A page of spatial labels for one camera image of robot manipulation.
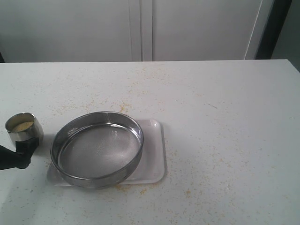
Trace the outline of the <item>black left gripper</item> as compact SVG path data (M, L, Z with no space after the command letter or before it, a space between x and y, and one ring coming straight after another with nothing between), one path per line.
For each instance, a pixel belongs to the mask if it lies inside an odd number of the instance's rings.
M0 146L0 170L11 168L25 169L31 163L31 157L34 151L39 146L39 138L33 137L31 139L15 142L16 153L4 146Z

